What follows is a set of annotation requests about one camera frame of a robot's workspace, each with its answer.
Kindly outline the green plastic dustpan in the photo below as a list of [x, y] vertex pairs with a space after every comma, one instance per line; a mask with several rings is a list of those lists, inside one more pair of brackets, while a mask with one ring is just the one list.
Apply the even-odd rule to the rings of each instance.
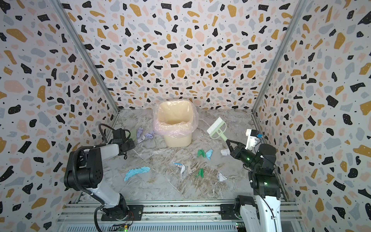
[[135, 141], [137, 139], [137, 130], [136, 129], [132, 129], [129, 131], [130, 132], [130, 139], [132, 139], [133, 141]]

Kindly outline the green hand brush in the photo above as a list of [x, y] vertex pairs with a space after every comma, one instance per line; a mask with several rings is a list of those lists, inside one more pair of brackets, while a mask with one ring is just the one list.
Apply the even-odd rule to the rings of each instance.
[[227, 141], [227, 137], [225, 136], [225, 131], [227, 129], [227, 125], [225, 121], [219, 117], [207, 130], [207, 133], [210, 135], [212, 139], [222, 139], [224, 142]]

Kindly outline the cream trash bin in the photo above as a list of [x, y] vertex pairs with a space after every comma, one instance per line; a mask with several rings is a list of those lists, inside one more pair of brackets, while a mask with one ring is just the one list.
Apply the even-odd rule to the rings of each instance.
[[165, 101], [154, 110], [154, 131], [163, 136], [170, 148], [187, 147], [191, 144], [194, 123], [192, 103], [187, 100]]

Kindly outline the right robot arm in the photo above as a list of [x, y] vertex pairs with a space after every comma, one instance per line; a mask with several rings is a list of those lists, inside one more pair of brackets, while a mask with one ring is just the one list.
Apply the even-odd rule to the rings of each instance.
[[249, 169], [248, 180], [253, 196], [238, 195], [234, 214], [243, 220], [247, 232], [281, 232], [281, 189], [274, 174], [276, 149], [261, 144], [254, 153], [244, 144], [226, 141], [231, 156]]

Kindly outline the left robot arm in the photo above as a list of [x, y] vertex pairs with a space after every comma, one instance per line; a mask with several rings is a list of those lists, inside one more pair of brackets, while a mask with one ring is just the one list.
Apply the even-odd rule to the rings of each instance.
[[113, 190], [104, 180], [103, 161], [115, 156], [127, 158], [127, 152], [135, 148], [131, 132], [113, 129], [113, 139], [97, 146], [82, 146], [69, 155], [64, 185], [68, 189], [81, 191], [98, 201], [97, 210], [103, 212], [102, 219], [126, 220], [133, 217], [122, 194]]

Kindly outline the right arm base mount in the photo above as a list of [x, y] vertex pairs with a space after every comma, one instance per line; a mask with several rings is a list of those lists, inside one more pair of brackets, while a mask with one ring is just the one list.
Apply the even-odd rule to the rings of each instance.
[[219, 215], [222, 220], [238, 220], [240, 215], [235, 209], [235, 204], [221, 204]]

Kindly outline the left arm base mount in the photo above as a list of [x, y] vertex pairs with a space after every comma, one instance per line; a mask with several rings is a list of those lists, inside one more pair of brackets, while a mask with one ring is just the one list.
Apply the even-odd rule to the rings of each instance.
[[119, 206], [114, 208], [103, 208], [104, 214], [101, 221], [125, 222], [140, 221], [142, 219], [144, 205], [128, 205], [127, 208], [121, 209]]

